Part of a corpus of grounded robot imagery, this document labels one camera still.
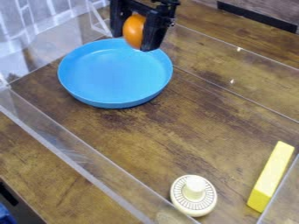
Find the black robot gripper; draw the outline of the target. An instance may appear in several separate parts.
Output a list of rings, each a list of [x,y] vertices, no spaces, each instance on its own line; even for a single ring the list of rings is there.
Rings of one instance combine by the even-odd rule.
[[[180,0],[149,0],[153,5],[139,0],[109,0],[109,27],[115,38],[123,36],[123,26],[132,11],[145,15],[140,50],[151,52],[160,47],[164,35],[175,21]]]

